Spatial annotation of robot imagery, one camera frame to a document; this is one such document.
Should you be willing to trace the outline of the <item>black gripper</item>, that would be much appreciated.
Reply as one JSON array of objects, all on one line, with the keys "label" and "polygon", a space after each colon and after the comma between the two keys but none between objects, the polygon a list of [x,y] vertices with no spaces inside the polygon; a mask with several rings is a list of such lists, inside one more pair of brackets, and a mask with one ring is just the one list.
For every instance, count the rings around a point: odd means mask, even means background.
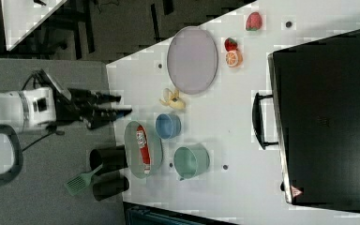
[{"label": "black gripper", "polygon": [[[85,89],[70,88],[69,93],[71,99],[58,91],[53,92],[56,120],[52,124],[57,127],[84,122],[88,129],[95,129],[98,127],[98,120],[95,118],[98,102],[109,103],[121,100],[120,96],[100,94]],[[115,121],[131,113],[131,109],[103,109],[98,115],[102,120]]]}]

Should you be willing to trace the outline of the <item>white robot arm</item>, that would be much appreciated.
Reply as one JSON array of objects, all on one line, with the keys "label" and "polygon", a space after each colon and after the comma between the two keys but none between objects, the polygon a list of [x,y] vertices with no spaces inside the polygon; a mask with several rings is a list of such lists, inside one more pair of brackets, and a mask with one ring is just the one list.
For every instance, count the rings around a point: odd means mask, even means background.
[{"label": "white robot arm", "polygon": [[88,129],[93,130],[131,114],[130,108],[109,109],[102,106],[120,100],[119,96],[77,88],[58,91],[42,87],[0,92],[0,126],[22,133],[54,130],[74,122],[84,122]]}]

